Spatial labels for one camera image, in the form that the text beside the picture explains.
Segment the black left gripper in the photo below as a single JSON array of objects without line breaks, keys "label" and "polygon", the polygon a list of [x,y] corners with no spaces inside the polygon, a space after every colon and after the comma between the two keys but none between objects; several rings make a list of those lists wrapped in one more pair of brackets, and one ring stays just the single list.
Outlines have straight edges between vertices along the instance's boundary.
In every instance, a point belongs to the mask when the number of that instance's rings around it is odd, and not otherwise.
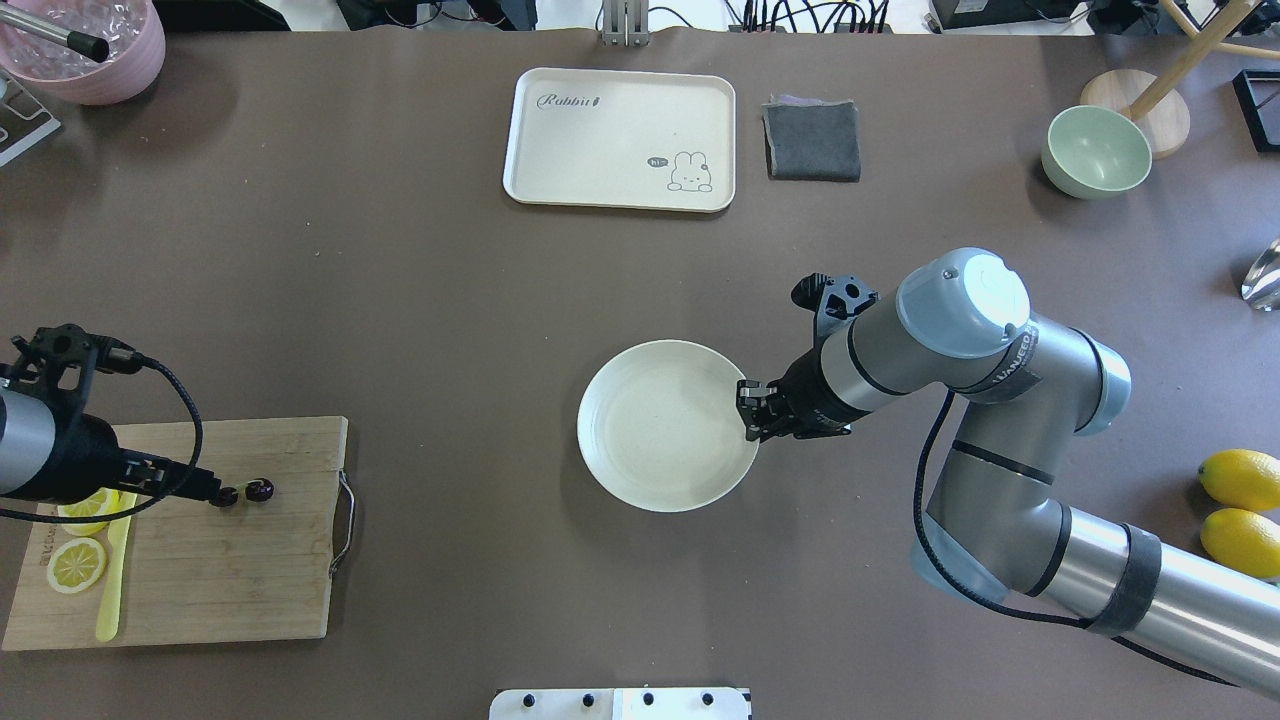
[{"label": "black left gripper", "polygon": [[52,451],[40,470],[44,502],[76,503],[101,488],[201,502],[221,493],[221,480],[212,471],[182,462],[155,462],[136,477],[133,470],[155,456],[119,446],[114,428],[96,416],[81,414],[55,429]]}]

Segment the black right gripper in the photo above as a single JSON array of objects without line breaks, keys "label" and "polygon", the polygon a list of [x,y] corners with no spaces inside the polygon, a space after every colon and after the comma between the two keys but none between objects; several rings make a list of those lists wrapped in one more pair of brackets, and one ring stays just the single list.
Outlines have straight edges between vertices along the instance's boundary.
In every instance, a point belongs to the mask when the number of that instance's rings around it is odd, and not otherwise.
[{"label": "black right gripper", "polygon": [[818,357],[797,359],[769,384],[739,380],[736,409],[746,441],[763,443],[785,436],[817,439],[852,432],[852,407],[832,391]]}]

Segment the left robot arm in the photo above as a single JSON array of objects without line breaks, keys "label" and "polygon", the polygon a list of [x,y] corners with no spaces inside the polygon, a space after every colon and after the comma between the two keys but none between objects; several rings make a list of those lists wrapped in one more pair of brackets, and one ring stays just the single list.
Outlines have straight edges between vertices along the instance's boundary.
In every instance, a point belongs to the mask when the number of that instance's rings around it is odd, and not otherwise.
[{"label": "left robot arm", "polygon": [[78,503],[100,489],[212,501],[210,470],[119,446],[113,427],[73,407],[3,391],[3,497]]}]

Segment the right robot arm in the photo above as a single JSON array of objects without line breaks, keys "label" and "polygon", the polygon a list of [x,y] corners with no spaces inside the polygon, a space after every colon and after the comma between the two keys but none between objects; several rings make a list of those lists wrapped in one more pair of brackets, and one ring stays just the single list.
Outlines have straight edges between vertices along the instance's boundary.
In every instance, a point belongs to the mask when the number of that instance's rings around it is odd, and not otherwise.
[{"label": "right robot arm", "polygon": [[955,249],[882,299],[856,277],[800,281],[813,346],[777,380],[740,380],[750,441],[840,437],[929,384],[966,400],[933,495],[915,489],[916,542],[945,585],[1006,616],[1010,592],[1061,614],[1025,620],[1108,638],[1193,676],[1277,697],[1277,589],[1096,518],[1051,495],[1075,436],[1132,395],[1124,359],[1034,314],[1001,256]]}]

